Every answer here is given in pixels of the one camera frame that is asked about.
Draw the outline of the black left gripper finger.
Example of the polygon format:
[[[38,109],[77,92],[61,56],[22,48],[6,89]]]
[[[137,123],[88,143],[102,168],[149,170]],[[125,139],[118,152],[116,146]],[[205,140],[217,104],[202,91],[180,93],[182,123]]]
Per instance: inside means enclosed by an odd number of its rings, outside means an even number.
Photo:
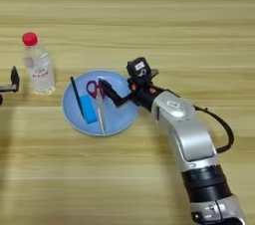
[[[19,75],[18,75],[18,71],[17,71],[16,67],[12,68],[12,71],[11,71],[11,82],[15,86],[19,85],[20,79],[19,79]]]

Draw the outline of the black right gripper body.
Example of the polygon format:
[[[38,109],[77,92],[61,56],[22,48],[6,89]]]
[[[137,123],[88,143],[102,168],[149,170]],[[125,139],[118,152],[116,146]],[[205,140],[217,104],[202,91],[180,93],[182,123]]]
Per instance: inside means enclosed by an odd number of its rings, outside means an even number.
[[[152,82],[145,82],[142,85],[139,85],[134,80],[128,79],[127,84],[130,93],[124,98],[117,97],[114,100],[117,107],[120,107],[127,102],[133,102],[138,107],[143,107],[150,112],[155,98],[164,92],[164,89],[155,86]]]

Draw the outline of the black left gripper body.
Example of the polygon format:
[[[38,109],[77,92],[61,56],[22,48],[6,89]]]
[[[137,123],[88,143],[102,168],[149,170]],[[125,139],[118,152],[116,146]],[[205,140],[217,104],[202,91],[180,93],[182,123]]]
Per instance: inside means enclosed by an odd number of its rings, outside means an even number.
[[[3,97],[2,97],[2,93],[16,93],[18,92],[18,88],[17,85],[7,85],[7,86],[0,86],[0,105],[2,105],[3,103]]]

